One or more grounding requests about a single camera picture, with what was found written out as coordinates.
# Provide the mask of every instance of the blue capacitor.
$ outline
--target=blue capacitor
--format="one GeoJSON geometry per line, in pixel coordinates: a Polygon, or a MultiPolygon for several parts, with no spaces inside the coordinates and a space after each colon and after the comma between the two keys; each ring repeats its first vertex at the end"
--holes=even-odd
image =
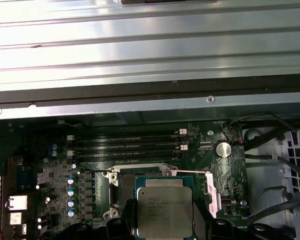
{"type": "Polygon", "coordinates": [[[73,189],[69,189],[68,195],[71,197],[75,194],[75,191],[73,189]]]}

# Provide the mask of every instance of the black cable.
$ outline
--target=black cable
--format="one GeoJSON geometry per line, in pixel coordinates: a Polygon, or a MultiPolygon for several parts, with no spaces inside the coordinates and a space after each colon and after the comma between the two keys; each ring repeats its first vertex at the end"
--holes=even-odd
{"type": "MultiPolygon", "coordinates": [[[[300,129],[300,121],[293,123],[293,125],[296,128],[300,129]]],[[[280,126],[280,127],[274,128],[274,129],[270,130],[269,132],[266,132],[265,134],[263,134],[261,136],[257,136],[254,139],[250,140],[249,142],[246,142],[244,144],[244,150],[248,151],[250,149],[257,148],[257,147],[261,146],[262,144],[265,144],[266,142],[270,141],[271,139],[274,139],[288,131],[289,131],[289,128],[286,126],[280,126]]]]}
{"type": "Polygon", "coordinates": [[[292,193],[288,193],[287,191],[287,187],[286,186],[270,186],[270,187],[266,187],[264,189],[262,189],[260,192],[258,192],[258,194],[255,196],[255,199],[258,200],[258,198],[260,198],[264,193],[268,192],[268,191],[278,191],[278,190],[282,190],[284,197],[290,201],[294,198],[292,193]]]}
{"type": "Polygon", "coordinates": [[[241,143],[243,143],[242,139],[231,129],[231,126],[237,122],[240,122],[242,120],[245,120],[245,119],[249,119],[249,118],[252,118],[252,117],[256,117],[256,116],[262,116],[262,115],[270,115],[272,117],[274,117],[275,119],[277,119],[280,123],[282,123],[284,126],[286,126],[288,129],[294,131],[294,132],[298,132],[298,130],[292,126],[290,123],[288,123],[287,121],[281,119],[280,117],[278,117],[277,115],[275,115],[274,113],[272,112],[257,112],[257,113],[252,113],[252,114],[249,114],[249,115],[245,115],[245,116],[241,116],[235,120],[232,120],[230,121],[229,123],[225,123],[225,127],[228,128],[228,131],[229,133],[234,136],[234,138],[238,141],[240,141],[241,143]]]}
{"type": "Polygon", "coordinates": [[[281,211],[288,210],[288,209],[293,209],[293,208],[298,207],[298,206],[300,206],[300,198],[293,199],[291,201],[285,201],[285,202],[280,203],[278,205],[268,207],[268,208],[262,210],[261,212],[257,213],[253,217],[251,217],[248,221],[248,225],[251,225],[254,222],[256,222],[260,219],[263,219],[267,216],[270,216],[272,214],[276,214],[276,213],[279,213],[281,211]]]}
{"type": "MultiPolygon", "coordinates": [[[[274,160],[272,155],[252,155],[246,154],[245,158],[247,159],[257,159],[257,160],[274,160]]],[[[300,168],[288,161],[287,159],[277,156],[277,160],[288,165],[293,171],[295,171],[300,176],[300,168]]]]}

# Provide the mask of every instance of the metal bracket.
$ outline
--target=metal bracket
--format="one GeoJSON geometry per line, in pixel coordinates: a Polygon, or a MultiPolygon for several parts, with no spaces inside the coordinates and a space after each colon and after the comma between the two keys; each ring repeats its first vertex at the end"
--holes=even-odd
{"type": "Polygon", "coordinates": [[[112,166],[104,171],[102,175],[109,179],[109,183],[115,186],[119,186],[118,174],[120,174],[123,169],[143,169],[143,168],[159,168],[163,176],[176,176],[176,172],[173,170],[178,170],[178,167],[165,164],[165,163],[143,163],[143,164],[125,164],[112,166]]]}
{"type": "Polygon", "coordinates": [[[119,218],[119,211],[116,208],[110,207],[109,211],[106,211],[103,214],[104,219],[113,219],[113,218],[119,218]]]}

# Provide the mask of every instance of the capacitor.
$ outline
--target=capacitor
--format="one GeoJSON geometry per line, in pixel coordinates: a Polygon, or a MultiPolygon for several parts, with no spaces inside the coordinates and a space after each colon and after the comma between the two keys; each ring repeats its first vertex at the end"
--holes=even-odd
{"type": "Polygon", "coordinates": [[[72,218],[75,215],[75,213],[76,213],[76,209],[73,208],[73,209],[71,209],[71,210],[68,211],[68,216],[70,218],[72,218]]]}
{"type": "Polygon", "coordinates": [[[56,156],[57,156],[57,151],[56,151],[56,150],[53,150],[53,151],[51,152],[51,156],[52,156],[52,157],[56,157],[56,156]]]}
{"type": "Polygon", "coordinates": [[[71,199],[71,200],[68,201],[68,206],[70,208],[73,208],[73,206],[75,205],[75,203],[76,203],[76,200],[73,198],[73,199],[71,199]]]}
{"type": "Polygon", "coordinates": [[[51,145],[51,148],[52,148],[52,150],[56,150],[58,148],[58,146],[57,146],[57,144],[54,143],[51,145]]]}
{"type": "Polygon", "coordinates": [[[72,197],[74,194],[75,194],[75,190],[74,190],[74,189],[69,189],[68,195],[69,195],[70,197],[72,197]]]}
{"type": "Polygon", "coordinates": [[[45,197],[45,203],[48,204],[50,203],[52,200],[55,200],[57,198],[56,195],[48,195],[45,197]]]}
{"type": "Polygon", "coordinates": [[[43,215],[43,216],[41,216],[41,217],[38,217],[36,221],[37,221],[38,223],[41,223],[41,222],[43,222],[43,221],[45,221],[45,220],[47,220],[47,215],[43,215]]]}
{"type": "Polygon", "coordinates": [[[74,184],[75,180],[72,177],[68,178],[68,184],[74,184]]]}
{"type": "Polygon", "coordinates": [[[35,186],[35,189],[44,189],[47,187],[46,183],[40,183],[35,186]]]}
{"type": "Polygon", "coordinates": [[[44,173],[44,169],[40,166],[36,166],[33,171],[36,173],[36,174],[43,174],[44,173]]]}
{"type": "Polygon", "coordinates": [[[48,222],[47,221],[43,221],[38,225],[38,229],[41,230],[43,229],[45,226],[47,226],[48,222]]]}

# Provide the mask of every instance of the black capacitor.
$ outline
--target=black capacitor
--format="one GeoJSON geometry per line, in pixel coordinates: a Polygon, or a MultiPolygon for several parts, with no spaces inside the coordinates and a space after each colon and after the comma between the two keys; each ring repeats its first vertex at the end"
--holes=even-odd
{"type": "Polygon", "coordinates": [[[54,194],[49,194],[48,196],[45,197],[45,203],[48,204],[50,203],[51,201],[55,200],[57,198],[56,195],[54,194]]]}
{"type": "Polygon", "coordinates": [[[46,226],[48,226],[48,222],[47,221],[40,222],[40,224],[38,225],[38,229],[41,230],[41,229],[43,229],[46,226]]]}
{"type": "Polygon", "coordinates": [[[46,188],[48,185],[46,183],[40,183],[40,184],[37,184],[35,186],[35,189],[39,190],[39,189],[44,189],[46,188]]]}
{"type": "Polygon", "coordinates": [[[44,173],[44,169],[40,166],[36,166],[33,171],[36,173],[36,174],[43,174],[44,173]]]}
{"type": "Polygon", "coordinates": [[[43,216],[37,218],[37,222],[38,223],[42,223],[45,220],[47,220],[47,218],[48,218],[47,215],[43,215],[43,216]]]}

